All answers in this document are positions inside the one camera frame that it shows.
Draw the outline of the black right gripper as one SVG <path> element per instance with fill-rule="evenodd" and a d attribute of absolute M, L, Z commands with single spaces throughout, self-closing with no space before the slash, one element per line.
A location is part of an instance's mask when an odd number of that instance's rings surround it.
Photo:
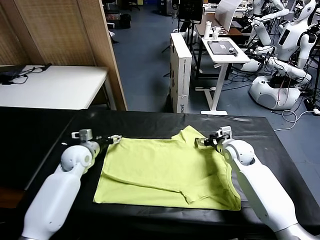
<path fill-rule="evenodd" d="M 207 146 L 211 146 L 217 150 L 218 143 L 224 140 L 224 136 L 218 136 L 217 134 L 210 134 L 209 138 L 195 138 L 195 147 L 198 149 L 205 149 Z"/>

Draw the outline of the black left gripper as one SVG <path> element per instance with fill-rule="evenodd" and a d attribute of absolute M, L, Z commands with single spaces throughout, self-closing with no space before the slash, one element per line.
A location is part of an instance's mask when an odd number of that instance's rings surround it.
<path fill-rule="evenodd" d="M 100 148 L 106 148 L 108 145 L 118 144 L 121 139 L 121 135 L 114 134 L 112 136 L 96 136 L 93 141 L 98 143 Z"/>

